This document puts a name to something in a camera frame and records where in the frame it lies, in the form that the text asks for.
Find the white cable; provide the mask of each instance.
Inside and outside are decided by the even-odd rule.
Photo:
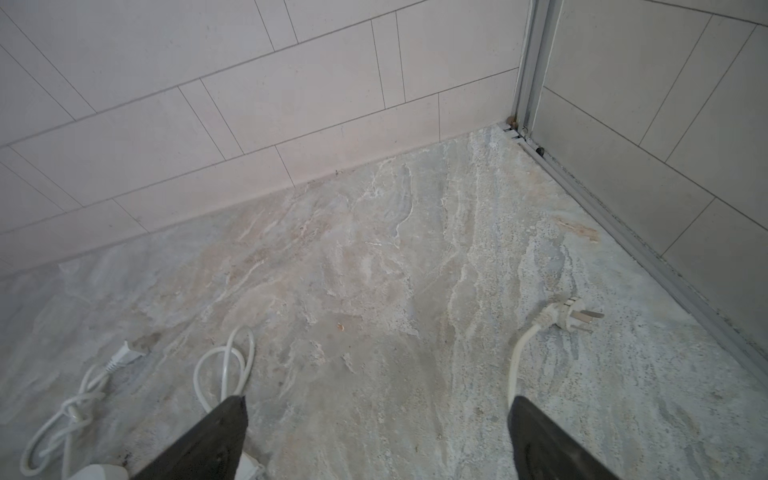
[[[247,361],[243,358],[243,354],[237,348],[232,346],[232,343],[235,340],[235,335],[237,335],[237,333],[242,329],[244,329],[248,334]],[[200,389],[200,367],[203,365],[203,362],[205,362],[209,356],[224,352],[224,361],[221,372],[221,394],[219,396],[219,402],[223,402],[230,395],[243,394],[243,387],[245,386],[245,382],[248,380],[250,369],[253,366],[253,351],[255,349],[256,343],[253,341],[253,330],[247,326],[238,326],[230,334],[230,338],[227,340],[227,344],[225,346],[218,346],[208,350],[205,355],[201,356],[200,360],[197,361],[197,365],[194,367],[194,373],[192,375],[192,383],[194,384],[194,392],[197,395],[197,399],[200,400],[200,404],[203,406],[203,409],[205,409],[206,413],[209,413],[211,410],[213,410],[213,408],[208,404],[208,401],[206,401],[205,397],[203,396],[203,391]],[[232,393],[227,393],[227,374],[230,367],[230,353],[235,355],[237,363],[240,365],[240,375],[238,377],[239,380],[237,381],[237,387],[235,390]]]
[[[83,376],[83,379],[80,381],[78,394],[66,399],[61,404],[61,408],[58,412],[48,419],[48,421],[32,436],[29,443],[27,443],[27,446],[22,452],[22,458],[18,466],[22,475],[25,477],[32,477],[33,475],[42,472],[45,467],[48,466],[48,463],[50,463],[53,452],[55,452],[63,443],[64,454],[61,458],[61,478],[62,480],[67,480],[70,477],[70,459],[74,435],[93,422],[93,416],[83,413],[83,411],[91,410],[90,407],[92,407],[95,402],[104,398],[106,394],[102,392],[102,390],[104,390],[104,387],[107,385],[111,373],[126,366],[128,363],[133,362],[140,356],[144,356],[146,353],[146,350],[125,342],[118,352],[112,356],[109,363],[98,376],[91,379],[91,374],[96,366],[89,368]],[[33,468],[31,466],[31,460],[35,447],[48,430],[50,430],[59,419],[65,416],[69,417],[69,424],[51,435],[45,448],[38,452],[38,457],[41,460],[40,465]]]
[[[518,368],[520,368],[520,355],[523,353],[525,344],[533,338],[533,335],[541,330],[539,323],[534,323],[531,328],[525,331],[512,349],[512,360],[509,363],[509,377],[507,380],[507,410],[512,407],[512,400],[515,399],[515,389],[518,384]]]

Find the plug prong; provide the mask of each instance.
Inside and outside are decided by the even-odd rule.
[[[590,330],[590,329],[585,329],[583,326],[579,326],[579,325],[573,325],[573,327],[574,327],[576,330],[581,330],[582,332],[586,332],[586,333],[594,333],[592,330]]]
[[[592,318],[589,315],[584,315],[582,312],[571,312],[571,316],[574,317],[576,320],[580,320],[584,323],[592,323],[594,318]]]
[[[582,310],[581,311],[584,315],[589,315],[593,318],[603,318],[605,316],[604,313],[598,313],[598,312],[591,312],[589,310]]]

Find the electrical plug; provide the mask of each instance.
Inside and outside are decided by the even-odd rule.
[[[586,326],[594,322],[595,319],[605,316],[602,313],[586,310],[584,301],[577,296],[572,296],[563,303],[552,303],[551,305],[557,305],[558,313],[554,324],[571,333],[575,330],[592,333],[594,330],[588,329]]]
[[[266,469],[258,460],[245,452],[240,453],[240,463],[237,464],[235,480],[256,480]]]
[[[140,359],[142,356],[147,355],[149,351],[146,347],[137,343],[129,343],[127,340],[123,341],[123,345],[120,347],[117,353],[115,353],[107,364],[106,370],[108,372],[114,372],[117,369],[121,369],[127,364],[133,362],[136,359]]]

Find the floor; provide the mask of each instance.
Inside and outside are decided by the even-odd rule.
[[[268,478],[516,478],[511,346],[572,294],[606,318],[539,333],[522,394],[624,479],[764,478],[768,392],[498,127],[0,280],[0,477],[123,338],[151,353],[74,464],[137,472],[202,417],[194,365],[245,324]]]

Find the wall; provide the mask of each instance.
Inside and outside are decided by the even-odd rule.
[[[504,120],[527,0],[0,0],[0,273]]]
[[[564,0],[532,136],[766,352],[768,18],[676,3]]]

